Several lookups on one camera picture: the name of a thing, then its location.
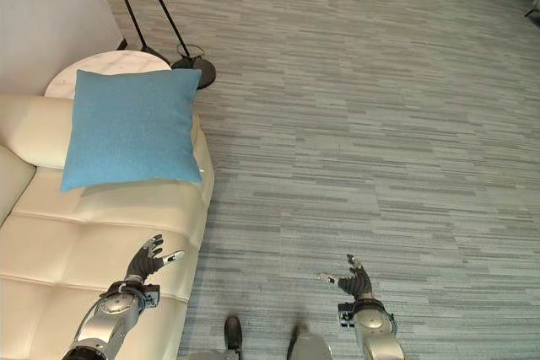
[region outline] cream leather sofa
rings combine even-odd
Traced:
[[[201,184],[153,180],[60,192],[72,101],[0,94],[0,359],[60,360],[89,306],[142,243],[163,234],[185,258],[152,275],[157,309],[129,333],[121,360],[176,359],[213,189],[195,116]]]

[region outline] pillow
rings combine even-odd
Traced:
[[[62,191],[128,181],[201,181],[190,137],[201,71],[77,71]]]

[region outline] lamp base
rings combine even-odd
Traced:
[[[186,56],[183,56],[180,61],[176,61],[170,65],[172,69],[200,69],[202,71],[201,80],[199,80],[199,85],[197,90],[204,89],[210,86],[214,80],[216,80],[216,68],[215,66],[207,59],[204,59],[200,56],[190,59]]]

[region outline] floor lamp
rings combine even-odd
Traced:
[[[163,0],[158,0],[159,5],[163,9],[163,12],[165,13],[165,16],[169,20],[169,24],[172,27],[173,31],[176,34],[176,38],[180,42],[180,45],[182,49],[184,50],[185,54],[182,55],[182,58],[180,61],[173,62],[172,64],[161,54],[159,54],[156,50],[150,48],[146,41],[144,40],[143,33],[141,29],[138,26],[137,19],[135,19],[135,14],[133,13],[131,4],[129,3],[129,0],[124,0],[124,3],[126,4],[127,11],[129,12],[130,17],[132,18],[133,25],[135,26],[135,30],[137,31],[138,38],[141,40],[141,51],[147,52],[148,54],[156,55],[157,57],[163,59],[165,62],[167,62],[171,68],[173,69],[200,69],[202,71],[201,80],[199,81],[198,89],[203,89],[209,86],[213,83],[213,81],[216,79],[216,68],[214,65],[207,59],[202,58],[201,56],[192,56],[187,49],[186,43],[182,39],[180,32],[178,31],[178,28],[176,28],[176,24],[172,17],[170,16],[169,10],[165,6],[165,2]]]

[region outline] metal robot arm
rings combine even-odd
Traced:
[[[130,262],[126,278],[111,284],[90,308],[62,360],[114,360],[138,317],[146,308],[158,306],[159,286],[144,285],[147,277],[185,254],[178,250],[155,257],[162,251],[161,244],[161,235],[146,241]],[[94,314],[86,321],[93,309]]]
[[[356,341],[366,360],[406,360],[396,338],[397,323],[384,305],[373,297],[371,280],[358,259],[347,255],[353,277],[337,278],[326,273],[320,279],[340,287],[354,297],[354,303],[338,305],[343,327],[354,327]]]

